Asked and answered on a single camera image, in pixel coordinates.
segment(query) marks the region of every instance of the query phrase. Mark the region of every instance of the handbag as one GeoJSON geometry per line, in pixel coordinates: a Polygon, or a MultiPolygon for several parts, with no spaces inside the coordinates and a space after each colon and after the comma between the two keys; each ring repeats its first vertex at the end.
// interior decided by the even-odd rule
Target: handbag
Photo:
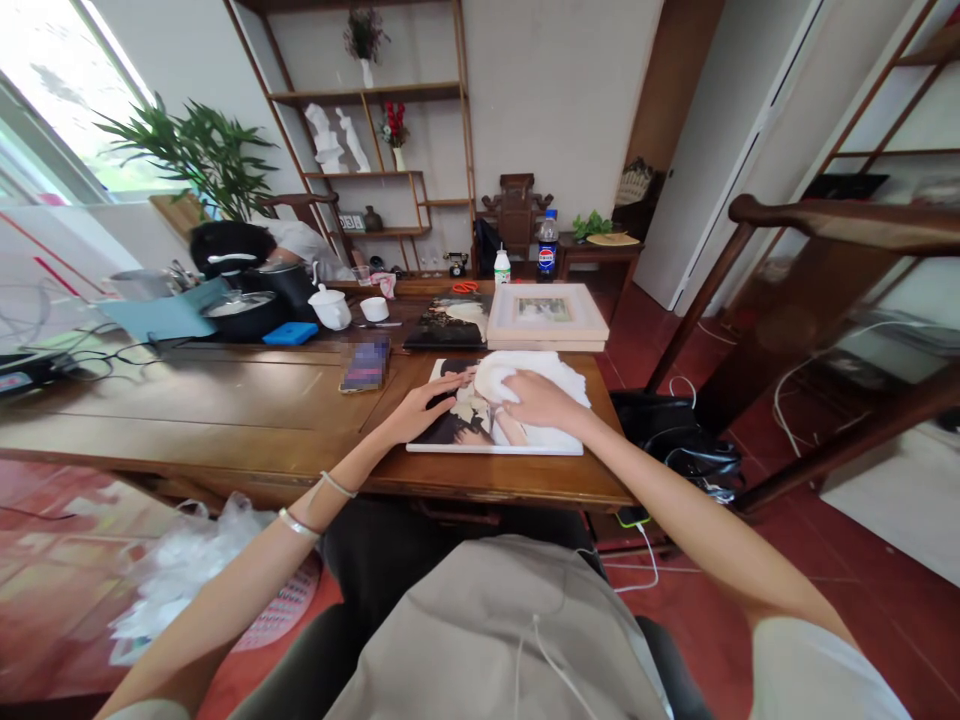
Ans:
{"type": "Polygon", "coordinates": [[[610,393],[626,438],[652,458],[726,505],[746,481],[736,445],[700,427],[693,400],[642,391],[610,393]]]}

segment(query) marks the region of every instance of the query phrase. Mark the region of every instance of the plastic bottle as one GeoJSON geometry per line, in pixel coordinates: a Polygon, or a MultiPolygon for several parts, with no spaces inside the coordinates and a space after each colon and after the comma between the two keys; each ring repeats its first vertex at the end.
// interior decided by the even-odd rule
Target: plastic bottle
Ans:
{"type": "Polygon", "coordinates": [[[540,252],[537,254],[537,282],[553,282],[557,276],[557,211],[547,210],[547,219],[540,225],[540,252]]]}
{"type": "Polygon", "coordinates": [[[497,259],[493,263],[493,280],[497,285],[510,282],[510,258],[507,256],[507,251],[503,249],[503,243],[500,243],[497,259]]]}

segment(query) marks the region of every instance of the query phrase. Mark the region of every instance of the hand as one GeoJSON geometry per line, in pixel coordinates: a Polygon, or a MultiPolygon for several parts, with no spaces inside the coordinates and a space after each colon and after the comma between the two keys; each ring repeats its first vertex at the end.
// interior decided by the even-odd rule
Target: hand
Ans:
{"type": "Polygon", "coordinates": [[[457,404],[457,399],[450,397],[427,409],[431,398],[457,390],[463,384],[463,377],[463,373],[447,373],[442,378],[414,388],[374,432],[380,434],[389,445],[411,442],[457,404]]]}
{"type": "Polygon", "coordinates": [[[505,402],[510,417],[527,425],[555,427],[576,436],[575,430],[584,418],[595,417],[543,375],[530,370],[517,370],[503,384],[510,388],[519,403],[505,402]]]}

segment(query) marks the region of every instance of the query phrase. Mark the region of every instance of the scissors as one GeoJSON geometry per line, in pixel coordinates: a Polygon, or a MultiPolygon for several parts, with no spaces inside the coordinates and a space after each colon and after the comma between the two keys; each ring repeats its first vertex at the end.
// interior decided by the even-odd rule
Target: scissors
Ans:
{"type": "Polygon", "coordinates": [[[453,286],[453,291],[461,295],[477,292],[479,289],[480,289],[480,286],[477,283],[473,282],[472,280],[468,280],[467,282],[462,282],[462,283],[455,283],[453,286]]]}

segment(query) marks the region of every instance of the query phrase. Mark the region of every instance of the side table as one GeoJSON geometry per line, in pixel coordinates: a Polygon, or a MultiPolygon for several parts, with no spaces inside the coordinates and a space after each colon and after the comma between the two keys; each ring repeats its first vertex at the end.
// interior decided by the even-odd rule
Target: side table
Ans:
{"type": "Polygon", "coordinates": [[[640,259],[640,253],[643,251],[643,243],[620,247],[594,245],[591,242],[578,245],[572,232],[562,232],[560,233],[557,251],[559,255],[557,258],[557,279],[561,282],[568,282],[570,266],[573,263],[599,263],[601,265],[621,263],[627,266],[626,276],[619,292],[608,293],[615,295],[613,311],[610,315],[610,322],[613,322],[613,318],[617,314],[617,307],[620,305],[620,298],[633,280],[633,273],[637,269],[637,260],[640,259]]]}

